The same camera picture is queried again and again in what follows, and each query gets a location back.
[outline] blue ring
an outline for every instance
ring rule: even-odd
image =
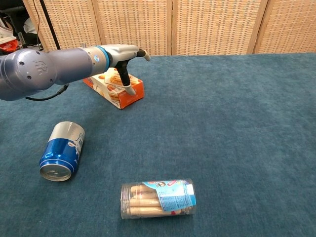
[[[95,47],[99,48],[103,52],[103,54],[105,56],[105,59],[107,60],[107,63],[106,63],[106,66],[105,66],[105,70],[104,70],[106,72],[109,69],[109,66],[110,66],[110,59],[109,59],[108,53],[101,46],[95,46]]]

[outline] orange box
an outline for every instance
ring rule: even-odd
[[[105,73],[85,78],[83,82],[119,109],[124,109],[145,96],[143,82],[133,75],[129,75],[129,79],[136,95],[130,95],[125,91],[119,73],[114,68],[109,68]]]

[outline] gray robot arm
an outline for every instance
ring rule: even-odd
[[[111,44],[57,50],[49,53],[21,49],[0,57],[0,99],[17,100],[50,88],[117,68],[122,84],[135,94],[127,72],[127,63],[135,57],[150,56],[134,45]]]

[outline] blue can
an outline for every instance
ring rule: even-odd
[[[57,124],[39,161],[39,172],[48,180],[68,180],[78,168],[84,129],[69,121]]]

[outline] clear plastic container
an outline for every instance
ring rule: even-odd
[[[190,215],[196,211],[191,179],[123,184],[120,195],[122,219]]]

